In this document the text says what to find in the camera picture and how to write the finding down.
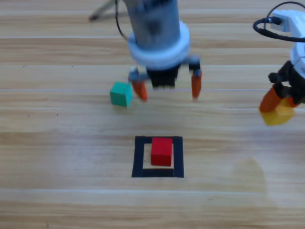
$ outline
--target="wooden table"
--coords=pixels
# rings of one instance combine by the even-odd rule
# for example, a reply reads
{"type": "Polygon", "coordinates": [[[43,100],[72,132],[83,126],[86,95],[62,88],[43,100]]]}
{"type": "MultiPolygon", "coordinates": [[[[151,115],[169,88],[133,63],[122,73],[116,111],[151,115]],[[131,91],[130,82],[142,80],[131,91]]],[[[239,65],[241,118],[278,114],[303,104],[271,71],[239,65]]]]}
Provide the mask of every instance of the wooden table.
{"type": "Polygon", "coordinates": [[[279,1],[181,0],[200,98],[181,69],[175,90],[148,84],[128,109],[109,98],[127,44],[114,20],[88,23],[102,3],[0,1],[0,228],[304,228],[304,106],[280,126],[258,112],[293,44],[252,23],[279,1]],[[137,135],[182,136],[185,178],[132,178],[137,135]]]}

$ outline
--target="black square outline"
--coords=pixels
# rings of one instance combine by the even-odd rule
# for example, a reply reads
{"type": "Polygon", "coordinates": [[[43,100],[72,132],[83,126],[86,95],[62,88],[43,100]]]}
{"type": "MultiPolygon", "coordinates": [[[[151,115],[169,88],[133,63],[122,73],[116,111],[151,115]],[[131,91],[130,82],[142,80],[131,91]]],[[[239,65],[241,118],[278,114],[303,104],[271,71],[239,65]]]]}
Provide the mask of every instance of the black square outline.
{"type": "Polygon", "coordinates": [[[134,141],[134,159],[132,177],[180,177],[184,178],[183,138],[165,137],[173,140],[173,168],[143,168],[144,145],[151,144],[152,136],[136,136],[134,141]]]}

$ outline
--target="black cable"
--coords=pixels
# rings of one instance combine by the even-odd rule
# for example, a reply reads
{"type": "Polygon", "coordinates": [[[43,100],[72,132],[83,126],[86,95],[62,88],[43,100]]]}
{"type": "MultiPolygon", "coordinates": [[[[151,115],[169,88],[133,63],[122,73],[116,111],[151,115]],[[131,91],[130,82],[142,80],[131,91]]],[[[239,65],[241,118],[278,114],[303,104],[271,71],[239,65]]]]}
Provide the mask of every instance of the black cable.
{"type": "Polygon", "coordinates": [[[118,0],[115,0],[115,21],[116,21],[116,26],[118,27],[118,30],[121,34],[121,36],[128,41],[128,38],[125,36],[125,34],[122,32],[119,24],[119,3],[118,0]]]}
{"type": "Polygon", "coordinates": [[[299,2],[295,2],[295,1],[286,1],[286,2],[282,2],[280,4],[278,4],[277,6],[273,7],[272,10],[270,10],[270,12],[268,13],[267,17],[257,20],[256,22],[254,22],[253,24],[253,29],[258,32],[259,34],[265,36],[265,37],[269,37],[269,38],[273,38],[273,39],[278,39],[278,40],[283,40],[283,41],[288,41],[288,42],[305,42],[305,38],[297,38],[297,37],[288,37],[288,36],[283,36],[283,35],[279,35],[277,33],[271,32],[269,30],[266,29],[266,24],[267,23],[272,23],[272,24],[277,24],[280,25],[282,23],[282,20],[278,17],[270,17],[270,14],[278,7],[285,5],[285,4],[296,4],[299,6],[302,6],[305,9],[305,5],[303,5],[302,3],[299,2]],[[264,24],[264,28],[263,29],[259,29],[257,26],[259,24],[263,23],[264,24]]]}

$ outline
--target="green cube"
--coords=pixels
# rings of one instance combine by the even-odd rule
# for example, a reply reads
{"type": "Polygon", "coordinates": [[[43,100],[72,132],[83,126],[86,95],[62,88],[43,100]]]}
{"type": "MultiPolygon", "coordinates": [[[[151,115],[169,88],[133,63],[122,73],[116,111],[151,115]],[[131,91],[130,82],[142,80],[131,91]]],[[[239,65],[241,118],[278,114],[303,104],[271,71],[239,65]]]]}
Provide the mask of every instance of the green cube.
{"type": "Polygon", "coordinates": [[[110,90],[110,99],[113,105],[128,107],[132,100],[132,85],[115,82],[110,90]]]}

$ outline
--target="red cube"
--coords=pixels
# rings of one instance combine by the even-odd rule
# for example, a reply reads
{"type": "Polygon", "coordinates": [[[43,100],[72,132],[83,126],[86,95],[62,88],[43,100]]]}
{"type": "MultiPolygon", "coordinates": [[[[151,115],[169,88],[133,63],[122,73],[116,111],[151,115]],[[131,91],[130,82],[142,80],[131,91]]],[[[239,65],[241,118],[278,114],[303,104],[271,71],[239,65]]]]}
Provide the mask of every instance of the red cube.
{"type": "Polygon", "coordinates": [[[152,139],[152,166],[172,166],[173,140],[154,137],[152,139]]]}

